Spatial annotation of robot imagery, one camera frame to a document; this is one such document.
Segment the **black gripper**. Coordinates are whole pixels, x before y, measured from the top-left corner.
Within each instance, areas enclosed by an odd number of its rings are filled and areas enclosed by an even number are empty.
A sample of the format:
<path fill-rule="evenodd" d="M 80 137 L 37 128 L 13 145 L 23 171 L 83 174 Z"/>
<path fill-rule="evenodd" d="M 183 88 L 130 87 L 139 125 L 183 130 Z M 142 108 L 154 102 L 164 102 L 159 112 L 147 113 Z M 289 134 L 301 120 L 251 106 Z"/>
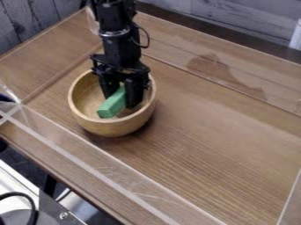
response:
<path fill-rule="evenodd" d="M 103 53 L 94 54 L 91 59 L 103 96 L 108 98 L 124 83 L 126 107 L 132 109 L 143 99 L 143 88 L 150 86 L 151 69 L 140 62 L 140 50 L 148 46 L 140 44 L 138 27 L 116 31 L 100 29 L 99 35 Z"/>

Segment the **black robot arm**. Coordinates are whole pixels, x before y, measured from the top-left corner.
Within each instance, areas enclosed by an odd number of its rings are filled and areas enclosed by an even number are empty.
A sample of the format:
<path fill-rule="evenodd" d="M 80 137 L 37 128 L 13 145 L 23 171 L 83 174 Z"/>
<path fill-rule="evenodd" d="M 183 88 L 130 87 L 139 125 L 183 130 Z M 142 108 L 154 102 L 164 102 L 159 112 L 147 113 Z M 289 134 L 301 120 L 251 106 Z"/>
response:
<path fill-rule="evenodd" d="M 92 73 L 99 77 L 102 93 L 108 98 L 124 87 L 126 107 L 134 108 L 151 85 L 151 69 L 140 62 L 140 50 L 150 47 L 147 31 L 134 22 L 135 0 L 91 0 L 99 23 L 103 54 L 92 54 Z"/>

